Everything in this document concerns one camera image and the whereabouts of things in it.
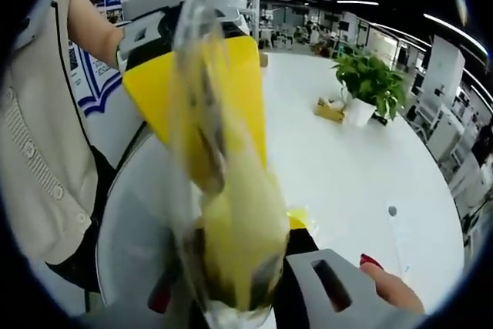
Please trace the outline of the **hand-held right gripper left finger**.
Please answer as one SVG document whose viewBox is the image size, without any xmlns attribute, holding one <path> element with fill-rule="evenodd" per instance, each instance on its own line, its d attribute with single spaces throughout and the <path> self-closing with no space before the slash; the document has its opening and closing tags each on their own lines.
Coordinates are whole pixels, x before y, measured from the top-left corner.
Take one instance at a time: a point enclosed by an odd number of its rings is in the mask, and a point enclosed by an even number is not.
<svg viewBox="0 0 493 329">
<path fill-rule="evenodd" d="M 173 233 L 150 230 L 131 248 L 126 288 L 133 328 L 188 328 L 192 295 Z"/>
</svg>

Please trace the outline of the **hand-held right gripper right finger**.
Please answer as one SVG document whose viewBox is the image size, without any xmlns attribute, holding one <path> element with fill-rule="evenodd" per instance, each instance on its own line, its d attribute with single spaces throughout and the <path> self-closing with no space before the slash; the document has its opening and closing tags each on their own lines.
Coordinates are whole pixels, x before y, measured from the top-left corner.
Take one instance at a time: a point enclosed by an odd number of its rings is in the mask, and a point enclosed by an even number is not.
<svg viewBox="0 0 493 329">
<path fill-rule="evenodd" d="M 283 276 L 273 302 L 278 328 L 387 328 L 391 305 L 376 284 L 333 250 L 320 249 L 290 221 Z"/>
</svg>

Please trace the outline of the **person's right hand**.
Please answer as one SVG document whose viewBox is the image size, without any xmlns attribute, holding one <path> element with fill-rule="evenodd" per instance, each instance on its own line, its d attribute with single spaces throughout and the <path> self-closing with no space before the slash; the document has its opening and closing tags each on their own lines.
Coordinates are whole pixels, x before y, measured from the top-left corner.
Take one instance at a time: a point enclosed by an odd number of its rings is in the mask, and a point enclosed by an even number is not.
<svg viewBox="0 0 493 329">
<path fill-rule="evenodd" d="M 386 272 L 375 259 L 361 254 L 360 270 L 374 281 L 380 298 L 395 307 L 424 313 L 424 306 L 416 293 L 401 278 Z"/>
</svg>

